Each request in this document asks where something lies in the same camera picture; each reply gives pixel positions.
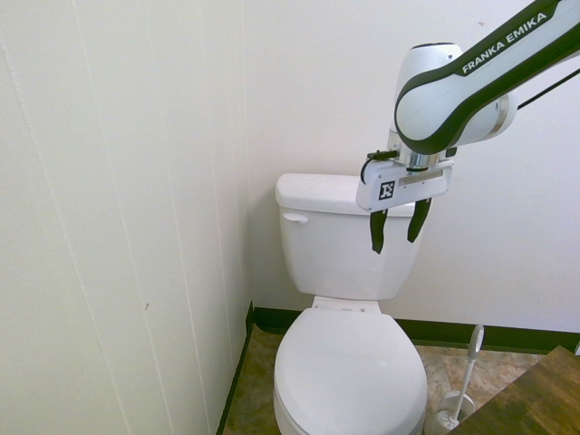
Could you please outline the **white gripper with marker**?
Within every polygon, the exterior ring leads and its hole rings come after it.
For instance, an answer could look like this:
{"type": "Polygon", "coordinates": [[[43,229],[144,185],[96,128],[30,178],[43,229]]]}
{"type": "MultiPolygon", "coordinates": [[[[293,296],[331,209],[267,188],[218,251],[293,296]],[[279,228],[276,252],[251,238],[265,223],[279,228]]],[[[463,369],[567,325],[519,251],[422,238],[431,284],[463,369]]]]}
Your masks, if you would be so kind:
{"type": "Polygon", "coordinates": [[[430,212],[432,198],[450,188],[453,159],[444,159],[425,170],[411,170],[394,159],[394,153],[370,153],[362,166],[356,204],[370,212],[372,250],[381,253],[389,208],[415,202],[407,240],[414,243],[430,212]]]}

